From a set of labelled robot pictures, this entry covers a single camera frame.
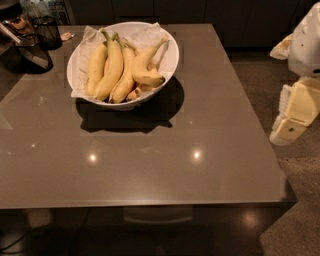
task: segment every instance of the glossy table surface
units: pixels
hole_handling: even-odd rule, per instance
[[[128,112],[70,97],[66,68],[84,28],[60,27],[75,37],[50,51],[53,69],[2,93],[1,209],[291,200],[211,25],[164,26],[180,49],[174,78]]]

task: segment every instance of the kitchen counter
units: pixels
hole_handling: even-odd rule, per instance
[[[212,225],[208,250],[236,255],[294,205],[213,27],[163,27],[179,45],[178,68],[132,111],[70,97],[66,68],[85,26],[59,28],[75,37],[50,51],[52,70],[9,79],[0,102],[0,209],[123,209],[125,221],[144,224],[164,210],[163,224]]]

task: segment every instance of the dark cabinet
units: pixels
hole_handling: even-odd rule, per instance
[[[203,23],[206,0],[154,0],[154,14],[163,24]]]
[[[299,0],[254,0],[241,46],[272,47],[290,34]]]
[[[212,23],[225,47],[241,46],[253,0],[208,0],[205,22]]]
[[[76,24],[211,23],[225,47],[273,47],[314,0],[65,0]]]
[[[153,0],[112,0],[115,22],[153,22]]]
[[[111,0],[65,0],[77,25],[106,25],[114,23]]]

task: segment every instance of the white bowl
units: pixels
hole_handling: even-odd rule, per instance
[[[120,37],[130,37],[134,33],[140,31],[141,29],[146,29],[148,27],[153,26],[153,24],[150,23],[144,23],[144,22],[124,22],[124,23],[118,23],[112,26],[106,27],[106,31],[116,31],[118,32]],[[179,48],[178,45],[175,41],[175,39],[163,28],[160,28],[159,32],[163,35],[168,35],[169,36],[169,41],[163,45],[163,52],[164,54],[160,56],[158,53],[158,58],[161,58],[160,60],[160,65],[158,72],[162,74],[165,77],[165,82],[160,85],[158,88],[153,89],[152,91],[148,92],[143,92],[141,96],[133,101],[129,102],[123,102],[119,104],[111,104],[111,103],[106,103],[102,101],[98,101],[96,99],[93,99],[91,97],[86,96],[84,93],[75,93],[72,94],[72,97],[77,97],[77,98],[83,98],[89,102],[92,102],[94,104],[97,104],[99,106],[108,108],[108,109],[113,109],[113,110],[119,110],[119,111],[126,111],[126,110],[131,110],[134,109],[137,106],[140,106],[142,103],[148,101],[151,99],[157,92],[159,92],[165,85],[166,83],[170,80],[172,75],[174,74],[177,66],[178,66],[178,61],[179,61]],[[79,87],[82,86],[82,91],[84,88],[84,83],[86,81],[86,73],[83,71],[85,69],[84,67],[88,66],[88,58],[81,58],[81,44],[74,50],[72,53],[69,62],[68,62],[68,67],[67,67],[67,78],[68,82],[71,86],[71,88],[76,91],[79,89]]]

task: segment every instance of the yellow banana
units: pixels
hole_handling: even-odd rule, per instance
[[[104,29],[101,29],[100,31],[107,39],[109,59],[108,70],[97,84],[93,96],[94,98],[103,101],[110,95],[111,90],[122,75],[123,57],[119,45],[114,41],[114,38],[117,37],[118,34],[115,33],[113,38],[111,38]]]
[[[99,44],[92,52],[88,65],[88,79],[86,95],[92,96],[93,92],[103,77],[104,65],[108,56],[107,42]]]
[[[127,95],[126,101],[136,100],[140,97],[140,95],[141,95],[141,89],[137,87]]]
[[[126,96],[129,94],[129,92],[132,90],[135,84],[135,81],[133,80],[132,73],[131,73],[131,66],[135,58],[134,50],[124,45],[120,38],[118,38],[118,42],[120,44],[122,55],[123,55],[124,70],[120,80],[111,91],[111,94],[109,97],[110,103],[122,102],[126,98]]]
[[[156,45],[141,49],[135,57],[132,63],[132,76],[137,83],[158,87],[165,82],[165,78],[159,73],[150,72],[148,65],[158,49],[167,41],[168,36],[163,36]]]

